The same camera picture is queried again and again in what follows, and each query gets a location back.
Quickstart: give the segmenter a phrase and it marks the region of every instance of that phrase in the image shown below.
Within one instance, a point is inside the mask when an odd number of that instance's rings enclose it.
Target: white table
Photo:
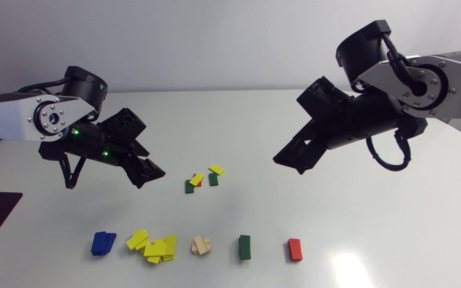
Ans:
[[[461,287],[461,133],[430,120],[402,172],[356,142],[300,176],[271,160],[309,120],[300,92],[108,95],[101,119],[131,108],[166,171],[139,190],[122,168],[92,161],[67,190],[38,142],[1,142],[0,191],[24,197],[0,229],[0,287]],[[375,146],[400,162],[392,135]],[[220,185],[204,179],[186,195],[185,179],[210,164],[226,170]],[[154,266],[129,251],[139,228],[177,235],[175,260]],[[117,233],[104,257],[90,254],[97,231]],[[190,252],[199,234],[212,241],[203,256]],[[249,261],[240,234],[251,235]],[[289,261],[289,238],[301,239],[300,263]]]

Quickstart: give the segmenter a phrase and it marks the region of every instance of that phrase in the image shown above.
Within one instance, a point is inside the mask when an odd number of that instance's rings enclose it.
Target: stack of blue blocks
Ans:
[[[102,256],[110,253],[116,237],[116,233],[106,233],[105,231],[95,233],[90,252],[92,252],[93,256]]]

